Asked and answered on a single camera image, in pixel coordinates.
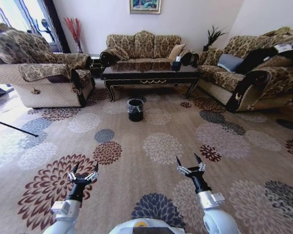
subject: beige carpet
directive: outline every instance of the beige carpet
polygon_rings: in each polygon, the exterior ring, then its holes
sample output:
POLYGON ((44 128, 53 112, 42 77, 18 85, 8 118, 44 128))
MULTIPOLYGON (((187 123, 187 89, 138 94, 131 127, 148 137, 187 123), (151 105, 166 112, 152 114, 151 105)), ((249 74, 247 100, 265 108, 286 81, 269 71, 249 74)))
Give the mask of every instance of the beige carpet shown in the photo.
POLYGON ((185 100, 185 91, 119 89, 111 103, 96 89, 85 108, 2 113, 0 120, 39 137, 0 127, 0 234, 40 234, 52 224, 49 210, 69 193, 77 161, 83 173, 100 164, 84 193, 79 233, 105 234, 137 217, 205 233, 192 181, 176 170, 176 156, 195 166, 194 152, 243 234, 293 234, 293 117, 233 114, 200 90, 185 100), (131 96, 146 100, 141 122, 128 119, 131 96))

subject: picture frame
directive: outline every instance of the picture frame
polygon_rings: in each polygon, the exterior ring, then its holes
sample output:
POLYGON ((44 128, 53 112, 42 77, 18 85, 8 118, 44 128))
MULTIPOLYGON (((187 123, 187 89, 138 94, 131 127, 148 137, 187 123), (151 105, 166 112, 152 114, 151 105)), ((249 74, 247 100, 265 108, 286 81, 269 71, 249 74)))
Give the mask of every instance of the picture frame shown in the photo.
POLYGON ((160 14, 162 0, 129 0, 131 14, 160 14))

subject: dark wooden coffee table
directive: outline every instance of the dark wooden coffee table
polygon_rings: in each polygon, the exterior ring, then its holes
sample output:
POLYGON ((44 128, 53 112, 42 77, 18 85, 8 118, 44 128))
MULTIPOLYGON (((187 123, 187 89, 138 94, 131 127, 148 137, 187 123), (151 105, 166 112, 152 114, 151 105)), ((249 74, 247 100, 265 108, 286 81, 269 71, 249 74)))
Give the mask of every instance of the dark wooden coffee table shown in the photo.
POLYGON ((199 83, 199 73, 197 68, 191 66, 181 66, 180 70, 175 72, 171 70, 171 65, 166 66, 153 65, 150 62, 142 63, 116 63, 107 67, 102 78, 110 94, 110 101, 114 101, 113 86, 128 85, 167 85, 167 84, 190 84, 186 93, 189 98, 193 89, 199 83))

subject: potted plant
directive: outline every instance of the potted plant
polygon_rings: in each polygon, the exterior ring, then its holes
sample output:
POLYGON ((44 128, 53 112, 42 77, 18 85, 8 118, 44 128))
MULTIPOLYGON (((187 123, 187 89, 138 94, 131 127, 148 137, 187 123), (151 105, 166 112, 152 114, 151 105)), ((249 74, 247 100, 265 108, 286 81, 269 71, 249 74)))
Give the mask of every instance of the potted plant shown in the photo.
POLYGON ((209 33, 209 41, 208 43, 203 47, 203 51, 207 51, 209 49, 209 46, 212 45, 217 39, 227 33, 223 32, 224 29, 218 30, 218 27, 215 28, 214 25, 212 26, 212 31, 208 30, 209 33))

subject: trash can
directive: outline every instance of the trash can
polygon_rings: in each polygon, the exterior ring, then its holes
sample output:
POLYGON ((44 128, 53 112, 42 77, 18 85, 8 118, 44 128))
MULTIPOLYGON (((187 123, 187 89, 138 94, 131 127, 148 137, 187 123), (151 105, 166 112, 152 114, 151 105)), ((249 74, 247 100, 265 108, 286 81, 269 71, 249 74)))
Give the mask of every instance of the trash can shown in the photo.
POLYGON ((129 99, 127 102, 129 119, 139 122, 143 119, 143 101, 140 99, 129 99))

